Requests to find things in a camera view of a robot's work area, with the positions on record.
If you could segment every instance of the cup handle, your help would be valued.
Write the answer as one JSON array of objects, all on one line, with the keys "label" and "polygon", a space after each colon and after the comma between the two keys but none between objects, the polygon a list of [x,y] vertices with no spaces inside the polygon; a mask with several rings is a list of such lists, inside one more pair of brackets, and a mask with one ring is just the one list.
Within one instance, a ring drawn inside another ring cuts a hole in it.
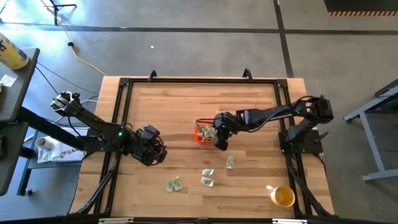
[{"label": "cup handle", "polygon": [[270,193],[273,193],[274,190],[275,190],[275,188],[273,188],[273,187],[270,186],[270,185],[267,185],[266,189],[268,189]]}]

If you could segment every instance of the dollar bill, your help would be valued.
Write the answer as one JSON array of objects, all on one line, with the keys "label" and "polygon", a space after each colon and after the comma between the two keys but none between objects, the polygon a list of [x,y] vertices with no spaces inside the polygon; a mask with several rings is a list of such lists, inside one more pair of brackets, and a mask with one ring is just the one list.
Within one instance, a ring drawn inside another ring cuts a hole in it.
[{"label": "dollar bill", "polygon": [[233,165],[234,165],[234,157],[228,156],[228,158],[226,159],[226,168],[232,169]]},{"label": "dollar bill", "polygon": [[200,183],[208,187],[212,187],[214,184],[214,180],[209,177],[201,177]]},{"label": "dollar bill", "polygon": [[174,180],[169,180],[169,183],[167,184],[166,187],[167,192],[173,192],[174,191]]},{"label": "dollar bill", "polygon": [[212,124],[199,125],[198,120],[193,122],[198,130],[198,136],[202,138],[201,141],[215,140],[217,139],[216,130]]},{"label": "dollar bill", "polygon": [[182,183],[179,177],[174,178],[174,190],[181,190],[182,189]]},{"label": "dollar bill", "polygon": [[210,176],[211,174],[213,174],[214,169],[203,169],[203,172],[201,173],[204,176]]}]

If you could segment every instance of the yellow cup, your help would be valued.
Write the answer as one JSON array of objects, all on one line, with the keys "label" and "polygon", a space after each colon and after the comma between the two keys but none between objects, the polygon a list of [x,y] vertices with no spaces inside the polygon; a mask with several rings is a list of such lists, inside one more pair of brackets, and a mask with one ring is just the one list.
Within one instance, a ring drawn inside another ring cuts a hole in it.
[{"label": "yellow cup", "polygon": [[0,62],[15,70],[25,66],[29,57],[0,33]]},{"label": "yellow cup", "polygon": [[294,192],[289,187],[273,188],[270,185],[267,185],[266,188],[269,190],[271,194],[271,200],[274,204],[286,208],[294,204],[295,202]]}]

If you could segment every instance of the white paper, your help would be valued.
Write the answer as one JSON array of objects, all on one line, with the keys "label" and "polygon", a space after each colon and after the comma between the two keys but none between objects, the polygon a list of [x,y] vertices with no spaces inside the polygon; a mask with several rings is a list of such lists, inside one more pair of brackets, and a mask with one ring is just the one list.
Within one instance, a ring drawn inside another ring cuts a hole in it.
[{"label": "white paper", "polygon": [[4,86],[6,87],[12,87],[12,85],[15,83],[15,81],[17,81],[18,76],[17,75],[4,75],[1,80],[0,83],[2,83]]},{"label": "white paper", "polygon": [[[69,132],[70,134],[77,136],[76,132],[72,128],[62,128]],[[87,135],[88,128],[85,129],[76,129],[76,131],[82,136]],[[81,161],[85,155],[83,151],[79,151],[74,149],[71,146],[68,146],[62,142],[59,143],[59,146],[54,147],[53,149],[54,155],[51,157],[52,162],[71,162],[71,161]]]}]

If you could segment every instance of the yellow cable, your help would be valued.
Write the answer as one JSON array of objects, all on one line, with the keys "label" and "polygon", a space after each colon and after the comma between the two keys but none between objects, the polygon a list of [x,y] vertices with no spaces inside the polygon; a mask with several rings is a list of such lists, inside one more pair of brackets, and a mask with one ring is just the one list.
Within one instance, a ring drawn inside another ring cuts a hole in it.
[{"label": "yellow cable", "polygon": [[[67,31],[65,30],[65,28],[63,27],[61,21],[55,16],[55,14],[54,14],[54,13],[51,11],[51,9],[43,2],[43,0],[40,0],[40,1],[42,1],[43,5],[44,5],[45,7],[47,7],[47,9],[51,12],[51,14],[54,16],[54,18],[55,18],[55,19],[58,21],[58,23],[61,25],[63,31],[65,32],[65,34],[66,34],[67,37],[68,37],[68,41],[69,41],[69,42],[72,42],[72,41],[70,40],[70,37],[69,37],[69,35],[68,35],[68,32],[67,32]],[[104,76],[108,76],[108,75],[105,74],[103,71],[101,71],[99,68],[97,68],[95,65],[92,65],[92,64],[86,62],[85,60],[81,59],[79,56],[77,56],[75,50],[73,49],[73,46],[70,46],[70,49],[72,50],[73,55],[74,55],[77,59],[79,59],[81,62],[83,62],[83,63],[85,63],[85,64],[87,64],[87,65],[89,65],[89,66],[95,68],[97,71],[99,71],[100,73],[102,73]]]}]

